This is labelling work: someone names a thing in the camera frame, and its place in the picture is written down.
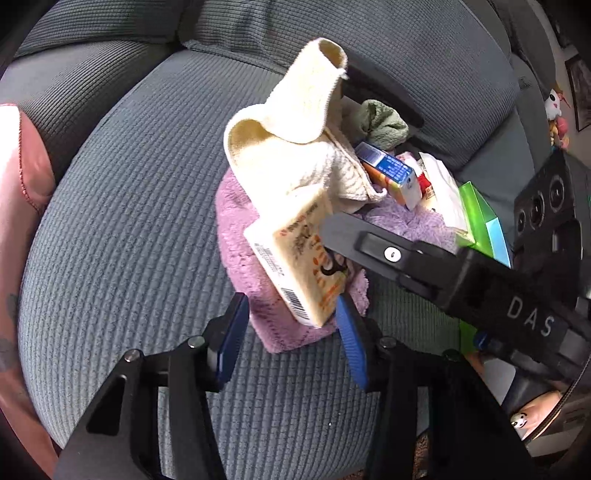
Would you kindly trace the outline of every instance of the small box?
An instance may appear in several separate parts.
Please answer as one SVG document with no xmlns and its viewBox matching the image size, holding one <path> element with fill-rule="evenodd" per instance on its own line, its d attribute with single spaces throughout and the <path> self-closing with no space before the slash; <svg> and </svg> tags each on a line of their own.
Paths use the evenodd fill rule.
<svg viewBox="0 0 591 480">
<path fill-rule="evenodd" d="M 335 312 L 351 273 L 319 236 L 320 225 L 332 215 L 330 200 L 322 185 L 309 185 L 278 199 L 273 208 L 277 214 L 261 216 L 244 237 L 295 319 L 320 328 Z"/>
<path fill-rule="evenodd" d="M 355 148 L 369 178 L 385 188 L 400 205 L 413 210 L 423 198 L 417 174 L 396 157 L 366 142 Z"/>
</svg>

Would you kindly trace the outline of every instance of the tattoo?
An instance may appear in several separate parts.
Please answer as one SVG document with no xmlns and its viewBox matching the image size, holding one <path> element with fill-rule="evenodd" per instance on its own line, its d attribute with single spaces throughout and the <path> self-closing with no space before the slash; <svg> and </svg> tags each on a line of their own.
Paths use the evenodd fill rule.
<svg viewBox="0 0 591 480">
<path fill-rule="evenodd" d="M 8 295 L 6 299 L 6 309 L 8 311 L 8 316 L 14 322 L 14 325 L 17 324 L 18 321 L 18 295 L 11 293 Z"/>
<path fill-rule="evenodd" d="M 0 372 L 9 371 L 17 362 L 17 346 L 5 338 L 0 338 Z"/>
</svg>

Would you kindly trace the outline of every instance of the stuffed toy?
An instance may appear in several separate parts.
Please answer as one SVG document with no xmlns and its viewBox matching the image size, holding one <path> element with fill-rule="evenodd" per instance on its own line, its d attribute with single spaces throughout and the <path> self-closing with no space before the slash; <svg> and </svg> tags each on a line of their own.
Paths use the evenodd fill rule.
<svg viewBox="0 0 591 480">
<path fill-rule="evenodd" d="M 544 102 L 544 106 L 546 108 L 546 117 L 548 121 L 556 119 L 557 116 L 562 115 L 562 110 L 560 109 L 560 97 L 556 90 L 550 90 L 550 96 Z"/>
<path fill-rule="evenodd" d="M 550 90 L 550 96 L 544 102 L 544 107 L 546 110 L 546 117 L 548 118 L 550 143 L 553 147 L 566 150 L 570 143 L 570 139 L 566 135 L 569 131 L 569 124 L 566 119 L 562 117 L 562 110 L 560 108 L 561 102 L 564 102 L 567 106 L 569 105 L 564 98 L 562 90 L 560 90 L 560 87 L 557 85 L 556 89 Z"/>
</svg>

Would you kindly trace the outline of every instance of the white towel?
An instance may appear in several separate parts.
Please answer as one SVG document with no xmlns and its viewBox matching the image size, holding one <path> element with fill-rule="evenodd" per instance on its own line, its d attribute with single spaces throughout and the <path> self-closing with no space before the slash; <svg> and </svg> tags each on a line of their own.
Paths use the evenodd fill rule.
<svg viewBox="0 0 591 480">
<path fill-rule="evenodd" d="M 240 110 L 224 132 L 238 182 L 262 216 L 298 187 L 322 184 L 333 209 L 353 213 L 379 202 L 349 141 L 339 129 L 340 83 L 347 56 L 336 43 L 308 43 L 267 101 Z"/>
</svg>

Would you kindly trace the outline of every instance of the car seat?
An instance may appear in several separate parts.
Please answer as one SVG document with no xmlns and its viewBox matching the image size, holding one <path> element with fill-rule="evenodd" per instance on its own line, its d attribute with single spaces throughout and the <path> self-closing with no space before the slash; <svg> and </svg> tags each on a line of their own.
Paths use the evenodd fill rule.
<svg viewBox="0 0 591 480">
<path fill-rule="evenodd" d="M 511 243 L 513 199 L 550 140 L 536 76 L 487 1 L 60 0 L 0 80 L 0 103 L 31 118 L 59 182 L 19 312 L 29 394 L 58 445 L 124 351 L 170 349 L 224 311 L 233 288 L 213 207 L 223 129 L 319 36 L 408 90 L 425 118 L 417 139 L 473 181 Z M 458 347 L 456 319 L 383 278 L 369 284 L 368 315 L 385 333 L 434 353 Z M 357 471 L 376 400 L 350 378 L 338 335 L 271 355 L 249 329 L 232 382 L 209 398 L 228 478 Z"/>
</svg>

